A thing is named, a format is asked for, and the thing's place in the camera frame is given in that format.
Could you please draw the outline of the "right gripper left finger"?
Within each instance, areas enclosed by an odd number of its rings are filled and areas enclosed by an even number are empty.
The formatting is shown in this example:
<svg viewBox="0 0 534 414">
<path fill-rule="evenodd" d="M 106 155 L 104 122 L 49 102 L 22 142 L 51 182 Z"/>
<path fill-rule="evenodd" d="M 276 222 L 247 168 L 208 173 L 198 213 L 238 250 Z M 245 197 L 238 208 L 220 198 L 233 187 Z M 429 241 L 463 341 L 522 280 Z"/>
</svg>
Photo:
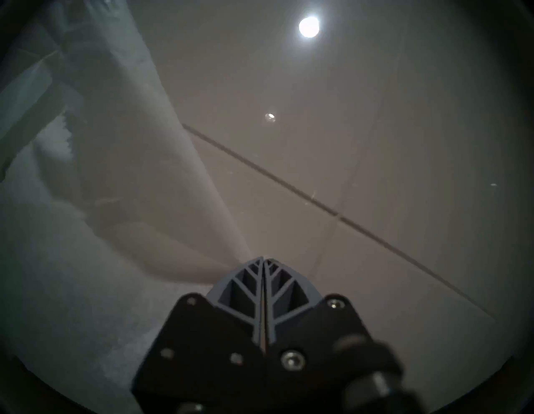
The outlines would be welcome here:
<svg viewBox="0 0 534 414">
<path fill-rule="evenodd" d="M 261 384 L 262 282 L 257 258 L 176 302 L 132 383 L 142 413 L 202 412 Z"/>
</svg>

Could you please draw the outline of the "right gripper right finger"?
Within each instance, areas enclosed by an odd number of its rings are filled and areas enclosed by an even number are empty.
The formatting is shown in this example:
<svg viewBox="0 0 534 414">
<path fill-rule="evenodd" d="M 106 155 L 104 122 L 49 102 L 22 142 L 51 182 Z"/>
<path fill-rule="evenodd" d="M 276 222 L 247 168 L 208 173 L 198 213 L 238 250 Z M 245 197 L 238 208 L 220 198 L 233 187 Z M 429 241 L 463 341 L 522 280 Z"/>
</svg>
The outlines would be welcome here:
<svg viewBox="0 0 534 414">
<path fill-rule="evenodd" d="M 364 413 L 370 334 L 350 301 L 264 262 L 265 388 L 287 413 Z"/>
</svg>

